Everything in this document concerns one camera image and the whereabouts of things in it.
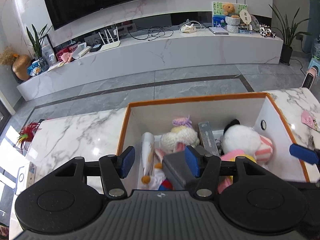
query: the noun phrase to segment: knitted pot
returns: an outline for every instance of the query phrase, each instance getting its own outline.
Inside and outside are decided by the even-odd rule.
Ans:
[[[238,33],[238,32],[239,32],[239,27],[238,27],[238,25],[228,24],[228,25],[227,25],[227,31],[228,31],[229,33]]]
[[[226,16],[226,23],[231,25],[239,25],[240,18],[232,18],[232,17]]]

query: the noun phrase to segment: brown teddy bear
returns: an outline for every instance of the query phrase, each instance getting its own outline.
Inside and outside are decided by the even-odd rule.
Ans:
[[[236,9],[232,3],[225,3],[222,8],[224,9],[224,15],[229,16],[232,18],[240,18],[238,15],[235,14]]]

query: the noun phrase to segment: gray ribbed panel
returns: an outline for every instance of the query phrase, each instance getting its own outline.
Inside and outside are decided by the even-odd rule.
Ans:
[[[302,240],[297,232],[256,236],[228,224],[211,202],[197,201],[186,191],[134,191],[112,201],[86,228],[59,236],[29,231],[17,240]]]

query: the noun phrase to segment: blue gripper pad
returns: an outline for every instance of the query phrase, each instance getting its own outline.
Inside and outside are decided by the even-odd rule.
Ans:
[[[194,177],[199,178],[200,177],[200,167],[198,163],[198,158],[190,151],[189,147],[187,146],[184,150],[184,157],[186,159],[186,163],[191,170],[191,173]]]
[[[129,171],[134,163],[134,159],[135,159],[134,147],[129,146],[127,149],[124,150],[124,152],[121,153],[121,155],[119,155],[118,158],[122,158],[122,165],[120,168],[119,177],[121,179],[124,179],[129,174]]]
[[[303,160],[310,164],[318,164],[319,158],[317,154],[298,144],[292,144],[289,148],[289,152],[292,156],[297,157],[300,160]]]

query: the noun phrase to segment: black electrical cord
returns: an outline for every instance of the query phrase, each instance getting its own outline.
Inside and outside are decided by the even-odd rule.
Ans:
[[[302,65],[302,63],[300,62],[300,60],[297,60],[296,58],[291,58],[291,59],[294,59],[294,60],[298,61],[298,62],[301,64],[300,71],[304,74],[304,76],[306,76],[306,74],[302,71],[303,65]]]
[[[139,39],[139,38],[135,38],[131,35],[131,33],[129,32],[130,36],[138,41],[145,41],[145,40],[148,40],[148,41],[153,41],[157,38],[160,38],[160,37],[163,37],[163,38],[169,38],[173,35],[173,30],[170,30],[168,28],[164,28],[164,27],[159,27],[159,26],[155,26],[155,27],[151,27],[149,29],[143,29],[143,28],[140,28],[140,27],[137,27],[139,28],[140,30],[142,31],[147,31],[148,32],[148,36],[146,38],[143,38],[143,39]],[[165,31],[170,31],[172,32],[169,36],[165,36]]]
[[[311,52],[311,51],[310,51],[310,52],[305,52],[305,51],[303,50],[303,48],[302,48],[302,40],[301,40],[301,50],[302,50],[302,52],[305,53],[305,54],[309,54],[309,53]]]

